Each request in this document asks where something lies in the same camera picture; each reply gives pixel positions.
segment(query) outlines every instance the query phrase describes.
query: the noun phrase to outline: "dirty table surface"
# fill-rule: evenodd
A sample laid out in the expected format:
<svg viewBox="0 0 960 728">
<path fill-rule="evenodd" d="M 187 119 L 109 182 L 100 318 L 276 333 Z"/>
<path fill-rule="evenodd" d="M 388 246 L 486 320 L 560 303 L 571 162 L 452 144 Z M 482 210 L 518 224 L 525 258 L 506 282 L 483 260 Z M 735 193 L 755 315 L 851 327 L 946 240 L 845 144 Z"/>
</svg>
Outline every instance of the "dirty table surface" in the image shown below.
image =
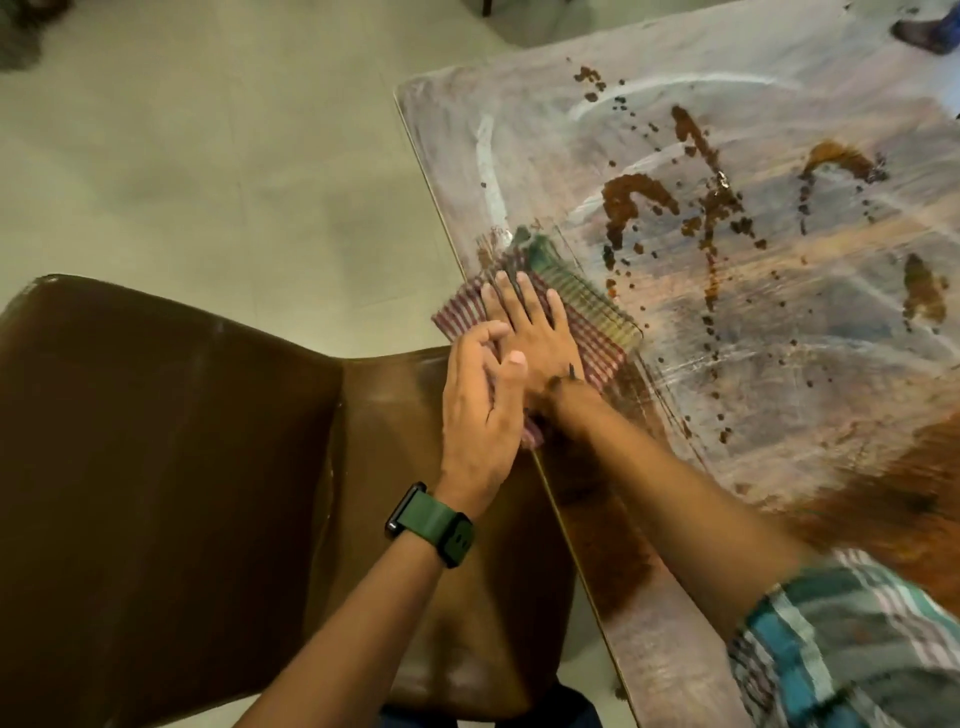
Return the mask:
<svg viewBox="0 0 960 728">
<path fill-rule="evenodd" d="M 466 274 L 478 241 L 551 231 L 643 327 L 616 406 L 957 611 L 960 60 L 892 19 L 744 0 L 397 100 Z M 745 724 L 724 645 L 609 487 L 554 496 L 637 720 Z"/>
</svg>

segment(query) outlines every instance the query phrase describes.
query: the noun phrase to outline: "floor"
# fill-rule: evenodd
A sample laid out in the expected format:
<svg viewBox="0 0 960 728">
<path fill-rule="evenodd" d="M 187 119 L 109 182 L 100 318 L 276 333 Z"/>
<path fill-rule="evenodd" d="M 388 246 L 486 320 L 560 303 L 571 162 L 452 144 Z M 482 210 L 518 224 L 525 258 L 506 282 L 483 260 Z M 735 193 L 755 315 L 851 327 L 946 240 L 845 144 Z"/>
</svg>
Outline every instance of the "floor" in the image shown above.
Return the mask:
<svg viewBox="0 0 960 728">
<path fill-rule="evenodd" d="M 709 0 L 480 2 L 78 0 L 0 75 L 0 300 L 71 273 L 341 356 L 443 343 L 460 271 L 394 86 Z M 560 674 L 634 725 L 582 591 Z"/>
</svg>

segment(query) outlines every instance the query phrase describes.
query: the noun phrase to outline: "brown chair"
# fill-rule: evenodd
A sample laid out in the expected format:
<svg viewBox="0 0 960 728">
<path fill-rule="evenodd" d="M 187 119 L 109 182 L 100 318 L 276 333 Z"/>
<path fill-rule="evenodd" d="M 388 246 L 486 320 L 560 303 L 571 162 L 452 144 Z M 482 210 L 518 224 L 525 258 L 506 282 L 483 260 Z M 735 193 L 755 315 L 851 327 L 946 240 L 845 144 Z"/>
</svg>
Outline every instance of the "brown chair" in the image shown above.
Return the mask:
<svg viewBox="0 0 960 728">
<path fill-rule="evenodd" d="M 4 724 L 145 725 L 262 690 L 435 482 L 446 354 L 334 359 L 95 280 L 24 290 L 0 317 Z M 390 702 L 523 714 L 572 587 L 522 453 Z"/>
</svg>

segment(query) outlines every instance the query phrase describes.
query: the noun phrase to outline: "striped rag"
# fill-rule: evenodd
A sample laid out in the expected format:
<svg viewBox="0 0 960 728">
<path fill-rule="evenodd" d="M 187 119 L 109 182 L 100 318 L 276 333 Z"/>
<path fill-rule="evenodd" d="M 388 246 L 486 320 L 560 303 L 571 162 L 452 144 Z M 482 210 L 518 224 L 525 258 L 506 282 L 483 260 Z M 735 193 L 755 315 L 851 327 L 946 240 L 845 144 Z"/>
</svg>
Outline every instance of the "striped rag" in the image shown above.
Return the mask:
<svg viewBox="0 0 960 728">
<path fill-rule="evenodd" d="M 453 341 L 487 321 L 480 289 L 485 282 L 493 283 L 493 276 L 498 271 L 507 273 L 518 295 L 516 274 L 524 271 L 530 277 L 548 318 L 550 307 L 546 302 L 546 291 L 553 288 L 560 294 L 570 334 L 583 360 L 584 379 L 597 389 L 602 389 L 613 378 L 642 337 L 636 321 L 563 260 L 549 237 L 540 233 L 531 235 L 526 228 L 520 227 L 511 246 L 464 283 L 433 315 L 433 323 L 448 340 Z M 540 429 L 529 419 L 525 434 L 524 443 L 532 444 L 532 447 L 543 441 Z"/>
<path fill-rule="evenodd" d="M 960 725 L 960 624 L 863 551 L 775 587 L 727 653 L 756 726 Z"/>
</svg>

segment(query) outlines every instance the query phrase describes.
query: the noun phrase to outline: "smartwatch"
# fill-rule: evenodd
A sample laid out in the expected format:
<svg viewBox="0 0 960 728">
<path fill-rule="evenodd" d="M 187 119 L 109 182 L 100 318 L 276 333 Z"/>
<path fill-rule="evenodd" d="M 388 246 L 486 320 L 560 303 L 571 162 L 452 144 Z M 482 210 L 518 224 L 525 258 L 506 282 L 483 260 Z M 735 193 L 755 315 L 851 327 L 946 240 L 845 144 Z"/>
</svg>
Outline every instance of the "smartwatch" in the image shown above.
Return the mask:
<svg viewBox="0 0 960 728">
<path fill-rule="evenodd" d="M 427 494 L 414 483 L 387 519 L 387 536 L 395 539 L 411 530 L 433 545 L 448 569 L 459 567 L 473 543 L 473 522 Z"/>
</svg>

